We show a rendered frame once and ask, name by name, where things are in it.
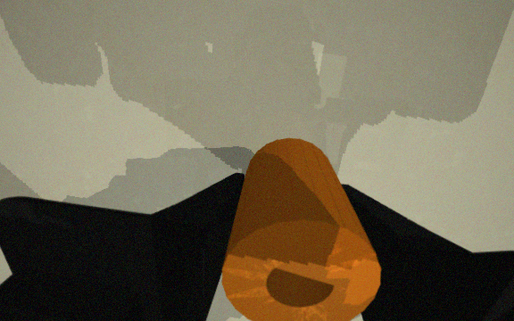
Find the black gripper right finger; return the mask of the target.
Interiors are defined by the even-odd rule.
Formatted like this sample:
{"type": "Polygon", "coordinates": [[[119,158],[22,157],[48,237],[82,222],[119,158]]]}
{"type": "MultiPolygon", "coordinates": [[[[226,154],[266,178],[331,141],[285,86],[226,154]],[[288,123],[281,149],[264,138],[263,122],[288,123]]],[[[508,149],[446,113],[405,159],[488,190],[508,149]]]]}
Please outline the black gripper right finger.
{"type": "Polygon", "coordinates": [[[514,307],[514,251],[471,252],[342,187],[382,269],[363,321],[502,321],[514,307]]]}

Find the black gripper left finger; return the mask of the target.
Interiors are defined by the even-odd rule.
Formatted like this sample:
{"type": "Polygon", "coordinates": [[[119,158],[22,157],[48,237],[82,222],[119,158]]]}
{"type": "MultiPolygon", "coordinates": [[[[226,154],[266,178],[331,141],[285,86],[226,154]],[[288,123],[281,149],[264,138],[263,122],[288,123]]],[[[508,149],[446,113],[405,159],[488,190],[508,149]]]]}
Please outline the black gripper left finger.
{"type": "Polygon", "coordinates": [[[245,181],[234,173],[153,214],[33,197],[0,200],[9,268],[135,290],[145,321],[206,321],[245,181]]]}

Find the orange knob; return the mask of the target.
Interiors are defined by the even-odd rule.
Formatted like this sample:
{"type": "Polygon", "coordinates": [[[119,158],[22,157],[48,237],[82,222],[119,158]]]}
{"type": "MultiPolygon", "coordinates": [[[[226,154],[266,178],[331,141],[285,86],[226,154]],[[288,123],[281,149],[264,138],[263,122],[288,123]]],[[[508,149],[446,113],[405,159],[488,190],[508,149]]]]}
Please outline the orange knob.
{"type": "Polygon", "coordinates": [[[381,267],[325,153],[296,138],[250,160],[222,268],[252,321],[350,321],[375,299],[381,267]]]}

